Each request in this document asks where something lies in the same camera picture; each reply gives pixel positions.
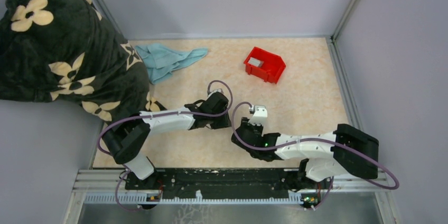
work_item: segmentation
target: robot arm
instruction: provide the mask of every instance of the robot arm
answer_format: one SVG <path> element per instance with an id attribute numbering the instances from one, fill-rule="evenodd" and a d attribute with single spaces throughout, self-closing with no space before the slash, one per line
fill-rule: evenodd
<path id="1" fill-rule="evenodd" d="M 315 182 L 320 182 L 330 176 L 348 173 L 363 179 L 377 178 L 377 167 L 353 153 L 324 142 L 301 142 L 306 138 L 326 139 L 352 147 L 377 161 L 378 140 L 370 135 L 347 124 L 339 124 L 337 130 L 318 135 L 295 136 L 282 133 L 262 135 L 263 125 L 267 119 L 266 107 L 253 106 L 249 112 L 253 114 L 252 118 L 243 117 L 240 127 L 236 129 L 237 134 L 247 144 L 254 147 L 273 147 L 288 142 L 297 142 L 270 151 L 260 151 L 243 145 L 233 134 L 232 142 L 249 152 L 253 158 L 268 162 L 300 158 L 302 161 L 299 172 Z"/>
<path id="2" fill-rule="evenodd" d="M 103 141 L 117 164 L 129 168 L 144 180 L 154 173 L 154 166 L 140 153 L 148 136 L 175 130 L 193 130 L 210 126 L 211 129 L 230 127 L 228 113 L 219 117 L 185 113 L 202 113 L 216 115 L 227 109 L 229 100 L 218 89 L 208 95 L 207 100 L 198 100 L 175 110 L 159 112 L 141 111 L 137 116 L 149 118 L 131 120 L 107 131 Z"/>

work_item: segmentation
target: table surface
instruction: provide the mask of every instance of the table surface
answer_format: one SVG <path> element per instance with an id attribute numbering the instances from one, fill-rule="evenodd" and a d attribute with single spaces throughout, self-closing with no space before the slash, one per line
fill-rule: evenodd
<path id="1" fill-rule="evenodd" d="M 347 123 L 347 115 L 324 38 L 294 39 L 206 39 L 133 41 L 132 45 L 154 42 L 176 50 L 209 48 L 209 53 L 173 77 L 155 85 L 153 96 L 167 109 L 206 99 L 211 80 L 225 81 L 234 93 L 234 105 L 249 101 L 265 105 L 268 123 L 264 133 L 313 135 L 330 132 Z M 286 63 L 278 84 L 264 82 L 245 72 L 243 61 L 259 47 L 280 55 Z M 223 88 L 218 83 L 212 86 Z M 250 117 L 248 106 L 236 113 Z M 265 162 L 254 159 L 230 141 L 231 128 L 200 128 L 170 132 L 148 138 L 142 148 L 156 167 L 257 168 L 298 167 L 300 160 Z M 119 167 L 112 157 L 98 152 L 94 167 Z"/>

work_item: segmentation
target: red container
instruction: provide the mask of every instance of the red container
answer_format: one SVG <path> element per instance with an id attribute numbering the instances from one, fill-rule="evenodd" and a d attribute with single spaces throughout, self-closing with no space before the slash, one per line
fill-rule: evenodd
<path id="1" fill-rule="evenodd" d="M 250 58 L 261 61 L 263 64 L 261 67 L 257 67 L 249 63 Z M 282 57 L 262 50 L 258 47 L 250 52 L 244 61 L 246 65 L 246 72 L 259 78 L 262 78 L 265 82 L 277 84 L 278 79 L 286 68 L 285 62 Z"/>

